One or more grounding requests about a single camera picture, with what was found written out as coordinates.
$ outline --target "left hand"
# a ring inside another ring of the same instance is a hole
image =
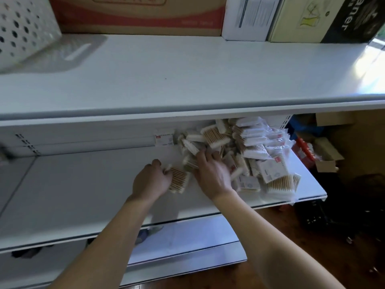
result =
[[[132,196],[145,200],[156,201],[170,187],[172,172],[163,174],[161,162],[154,159],[151,164],[147,164],[135,177],[132,185]]]

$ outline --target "forearm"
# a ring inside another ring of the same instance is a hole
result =
[[[98,237],[49,288],[118,288],[152,204],[152,200],[130,197]]]
[[[268,288],[343,288],[317,261],[251,209],[238,195],[214,200]]]

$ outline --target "hand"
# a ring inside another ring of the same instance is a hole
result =
[[[198,170],[194,175],[199,186],[206,196],[214,201],[218,196],[228,193],[236,193],[231,187],[230,172],[222,162],[219,152],[204,150],[196,155]]]
[[[132,196],[134,198],[156,201],[170,187],[172,172],[163,174],[161,162],[154,159],[147,164],[135,177],[132,185]]]

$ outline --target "drawing on box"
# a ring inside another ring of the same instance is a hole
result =
[[[298,22],[298,28],[320,26],[330,14],[333,0],[308,0]]]

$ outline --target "wooden floor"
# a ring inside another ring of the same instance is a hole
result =
[[[265,219],[302,247],[331,272],[347,289],[385,288],[385,277],[369,270],[377,252],[371,238],[359,235],[353,244],[337,235],[309,232],[300,227],[294,209],[277,208],[258,210]],[[248,262],[206,270],[193,274],[167,278],[129,289],[174,289],[174,288],[265,288]]]

